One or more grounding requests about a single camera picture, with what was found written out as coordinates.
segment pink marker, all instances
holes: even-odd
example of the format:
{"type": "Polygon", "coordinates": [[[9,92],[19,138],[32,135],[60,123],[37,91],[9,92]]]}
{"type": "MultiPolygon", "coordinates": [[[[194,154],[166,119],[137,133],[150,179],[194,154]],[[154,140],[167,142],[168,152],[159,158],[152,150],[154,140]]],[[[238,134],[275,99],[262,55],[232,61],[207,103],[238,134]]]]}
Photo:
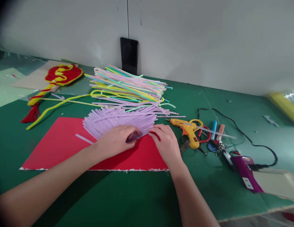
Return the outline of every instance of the pink marker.
{"type": "MultiPolygon", "coordinates": [[[[225,125],[221,125],[219,128],[219,133],[223,134],[224,129],[225,129],[225,125]]],[[[221,139],[222,139],[222,135],[217,135],[216,140],[220,141],[221,139]]]]}

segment paper sheet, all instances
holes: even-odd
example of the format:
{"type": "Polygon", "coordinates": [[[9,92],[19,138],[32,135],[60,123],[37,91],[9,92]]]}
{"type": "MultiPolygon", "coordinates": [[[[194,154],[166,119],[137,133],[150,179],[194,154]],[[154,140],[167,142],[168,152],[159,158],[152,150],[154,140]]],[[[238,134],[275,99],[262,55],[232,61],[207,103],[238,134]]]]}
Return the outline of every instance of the paper sheet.
{"type": "Polygon", "coordinates": [[[15,68],[0,71],[0,107],[34,92],[33,89],[11,86],[11,84],[25,77],[15,68]]]}
{"type": "MultiPolygon", "coordinates": [[[[90,146],[76,134],[96,142],[83,127],[83,119],[59,117],[36,146],[21,170],[47,170],[90,146]]],[[[146,135],[135,147],[90,168],[99,171],[166,171],[153,139],[146,135]]]]}
{"type": "Polygon", "coordinates": [[[49,60],[42,67],[30,73],[25,78],[18,80],[16,83],[12,84],[12,86],[43,90],[49,85],[49,82],[45,81],[48,70],[59,64],[69,65],[69,63],[66,62],[49,60]]]}

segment red tassel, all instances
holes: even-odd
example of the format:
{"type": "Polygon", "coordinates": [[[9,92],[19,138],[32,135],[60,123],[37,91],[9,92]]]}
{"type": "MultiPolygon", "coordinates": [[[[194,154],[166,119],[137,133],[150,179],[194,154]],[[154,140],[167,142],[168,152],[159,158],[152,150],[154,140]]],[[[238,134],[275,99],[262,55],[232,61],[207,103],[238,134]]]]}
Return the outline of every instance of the red tassel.
{"type": "Polygon", "coordinates": [[[25,116],[21,123],[35,122],[39,115],[39,103],[37,102],[32,106],[30,112],[25,116]]]}

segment white wall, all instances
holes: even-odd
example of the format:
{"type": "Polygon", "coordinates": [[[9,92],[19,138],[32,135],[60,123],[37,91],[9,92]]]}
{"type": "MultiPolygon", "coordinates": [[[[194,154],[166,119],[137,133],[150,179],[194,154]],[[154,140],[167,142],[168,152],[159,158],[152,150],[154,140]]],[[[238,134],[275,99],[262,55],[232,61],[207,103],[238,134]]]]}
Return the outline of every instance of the white wall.
{"type": "Polygon", "coordinates": [[[139,41],[144,75],[263,95],[294,90],[294,0],[14,0],[0,29],[13,52],[121,66],[139,41]]]}
{"type": "Polygon", "coordinates": [[[128,0],[144,75],[264,95],[294,89],[294,0],[128,0]]]}
{"type": "Polygon", "coordinates": [[[121,66],[128,37],[126,0],[14,0],[0,28],[12,52],[68,59],[89,66],[121,66]]]}

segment hand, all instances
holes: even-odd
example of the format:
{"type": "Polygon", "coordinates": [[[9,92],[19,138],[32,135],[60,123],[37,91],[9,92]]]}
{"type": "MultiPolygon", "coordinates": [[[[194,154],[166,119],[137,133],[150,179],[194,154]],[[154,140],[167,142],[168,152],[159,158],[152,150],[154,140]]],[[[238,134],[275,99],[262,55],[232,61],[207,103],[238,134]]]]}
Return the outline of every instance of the hand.
{"type": "Polygon", "coordinates": [[[177,139],[169,125],[154,125],[153,128],[149,130],[149,135],[153,138],[155,145],[168,168],[169,165],[182,161],[177,139]]]}
{"type": "Polygon", "coordinates": [[[95,164],[133,148],[137,140],[129,143],[126,143],[126,140],[135,132],[137,135],[140,134],[140,130],[133,125],[119,125],[109,130],[95,144],[88,147],[92,158],[96,159],[95,164]]]}

